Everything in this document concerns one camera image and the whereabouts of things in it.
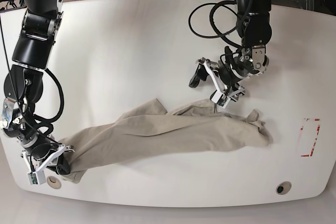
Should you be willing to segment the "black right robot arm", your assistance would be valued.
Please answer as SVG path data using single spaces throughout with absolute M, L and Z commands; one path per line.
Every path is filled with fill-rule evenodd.
M 47 68 L 62 20 L 63 0 L 24 0 L 26 13 L 19 39 L 13 52 L 13 65 L 8 66 L 4 82 L 5 99 L 1 128 L 16 138 L 28 158 L 30 173 L 36 176 L 33 161 L 45 165 L 58 175 L 70 174 L 70 166 L 61 150 L 62 144 L 51 138 L 53 123 L 64 110 L 64 93 L 55 75 Z M 36 103 L 43 94 L 43 74 L 55 82 L 60 98 L 57 114 L 44 118 L 35 113 Z

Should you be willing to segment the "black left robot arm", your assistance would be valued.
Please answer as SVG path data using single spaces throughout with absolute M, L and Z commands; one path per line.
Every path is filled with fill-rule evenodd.
M 215 25 L 214 15 L 220 7 L 236 5 L 236 24 L 222 33 Z M 223 84 L 234 89 L 236 84 L 250 76 L 266 71 L 269 59 L 266 45 L 271 39 L 269 23 L 271 0 L 232 0 L 212 4 L 209 22 L 215 32 L 213 38 L 220 38 L 227 46 L 220 61 L 212 69 Z

